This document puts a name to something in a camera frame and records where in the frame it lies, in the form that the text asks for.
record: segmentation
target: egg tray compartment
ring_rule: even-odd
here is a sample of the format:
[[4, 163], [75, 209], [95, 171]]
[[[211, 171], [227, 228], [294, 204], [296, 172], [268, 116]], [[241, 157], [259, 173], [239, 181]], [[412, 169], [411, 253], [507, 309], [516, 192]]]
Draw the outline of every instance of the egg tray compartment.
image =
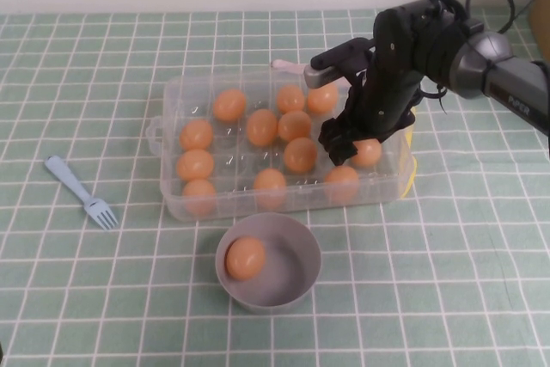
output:
[[[214, 197], [216, 207], [203, 219], [265, 211], [257, 205], [258, 192], [253, 190], [255, 176], [265, 168], [281, 170], [286, 179], [285, 202], [277, 211], [300, 211], [339, 205], [332, 203], [325, 191], [327, 184], [323, 184], [324, 177], [334, 165], [317, 138], [322, 122], [341, 112], [347, 97], [347, 88], [339, 88], [339, 102], [332, 113], [309, 114], [312, 119], [310, 137], [317, 146], [317, 159], [312, 171], [294, 174], [284, 166], [283, 154], [287, 143], [280, 138], [265, 148], [257, 148], [248, 142], [248, 117], [254, 111], [265, 108], [272, 110], [279, 119], [281, 113], [277, 109], [277, 93], [288, 83], [299, 84], [304, 94], [307, 94], [308, 89], [301, 76], [271, 69], [176, 78], [166, 85], [163, 116], [152, 120], [148, 128], [148, 139], [153, 153], [160, 155], [162, 159], [161, 192], [172, 215], [184, 221], [196, 219], [186, 210], [186, 203], [189, 201], [181, 196], [185, 182], [175, 173], [175, 164], [183, 153], [179, 144], [180, 131], [193, 119], [207, 119], [214, 130], [214, 140], [208, 151], [214, 158], [214, 171], [209, 181], [217, 191]], [[213, 118], [212, 105], [219, 93], [230, 88], [243, 91], [247, 97], [247, 108], [238, 121], [224, 123]], [[155, 140], [152, 133], [155, 127], [162, 129], [162, 144]], [[377, 165], [355, 169], [359, 176], [359, 189], [348, 205], [387, 202], [399, 198], [413, 172], [413, 158], [404, 132], [394, 134], [382, 145], [382, 158]]]

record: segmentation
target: egg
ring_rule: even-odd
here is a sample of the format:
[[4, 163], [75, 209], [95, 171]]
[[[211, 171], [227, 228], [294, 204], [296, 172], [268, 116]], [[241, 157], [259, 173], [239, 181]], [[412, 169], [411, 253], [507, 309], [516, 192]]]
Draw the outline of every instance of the egg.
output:
[[292, 172], [303, 174], [315, 166], [317, 146], [310, 138], [296, 138], [284, 148], [284, 165]]
[[214, 139], [212, 125], [206, 119], [195, 119], [183, 127], [180, 146], [183, 150], [205, 150]]
[[267, 146], [277, 137], [277, 117], [269, 109], [258, 109], [247, 120], [247, 138], [252, 145]]
[[357, 154], [351, 157], [351, 163], [356, 167], [367, 168], [376, 165], [382, 157], [382, 145], [378, 139], [365, 139], [353, 143]]
[[311, 118], [304, 111], [285, 113], [278, 120], [278, 135], [286, 142], [309, 137], [310, 133]]
[[245, 281], [256, 277], [266, 263], [266, 248], [253, 236], [237, 238], [225, 255], [225, 268], [235, 279]]
[[297, 85], [284, 85], [277, 94], [277, 107], [281, 113], [301, 111], [306, 103], [302, 89]]
[[224, 122], [234, 122], [243, 114], [247, 97], [239, 89], [224, 90], [214, 101], [214, 117]]
[[256, 194], [258, 205], [267, 210], [275, 210], [284, 203], [286, 179], [281, 171], [275, 168], [264, 169], [256, 175], [254, 189], [264, 192]]
[[214, 158], [205, 150], [188, 150], [180, 156], [175, 169], [182, 180], [205, 179], [214, 170]]
[[214, 198], [216, 189], [207, 180], [191, 180], [183, 187], [182, 195], [186, 198], [186, 210], [196, 217], [210, 214], [216, 206]]
[[341, 165], [330, 170], [325, 176], [325, 194], [335, 204], [347, 204], [358, 193], [359, 175], [355, 169]]
[[311, 113], [329, 113], [337, 103], [338, 87], [335, 83], [329, 83], [318, 89], [310, 89], [308, 92], [308, 110]]

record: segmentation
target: light blue fork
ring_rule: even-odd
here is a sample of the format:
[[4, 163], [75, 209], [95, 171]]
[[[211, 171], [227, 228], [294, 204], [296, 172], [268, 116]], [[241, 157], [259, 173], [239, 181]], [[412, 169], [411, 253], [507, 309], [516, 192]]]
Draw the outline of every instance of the light blue fork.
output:
[[59, 156], [50, 156], [44, 162], [61, 182], [63, 182], [84, 204], [84, 210], [104, 230], [119, 225], [109, 205], [99, 198], [92, 197]]

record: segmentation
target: gray bowl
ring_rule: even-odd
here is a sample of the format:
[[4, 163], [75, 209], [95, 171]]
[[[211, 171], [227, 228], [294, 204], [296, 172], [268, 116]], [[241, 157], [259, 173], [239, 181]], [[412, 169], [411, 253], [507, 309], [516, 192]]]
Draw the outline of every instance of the gray bowl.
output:
[[[264, 242], [266, 263], [260, 274], [246, 281], [231, 278], [225, 255], [241, 236]], [[321, 248], [308, 227], [274, 212], [246, 217], [229, 228], [216, 251], [217, 278], [228, 294], [255, 314], [281, 314], [299, 303], [321, 272]]]

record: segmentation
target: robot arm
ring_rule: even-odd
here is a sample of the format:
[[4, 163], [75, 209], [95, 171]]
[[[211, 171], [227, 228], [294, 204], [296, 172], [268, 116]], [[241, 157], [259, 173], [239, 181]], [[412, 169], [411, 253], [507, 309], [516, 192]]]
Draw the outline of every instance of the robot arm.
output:
[[383, 142], [414, 122], [411, 109], [423, 98], [442, 97], [421, 90], [425, 76], [464, 98], [492, 97], [548, 134], [547, 64], [515, 57], [504, 35], [486, 31], [456, 0], [384, 10], [373, 34], [313, 57], [303, 72], [313, 89], [340, 77], [351, 85], [344, 110], [319, 136], [335, 165], [357, 153], [354, 141]]

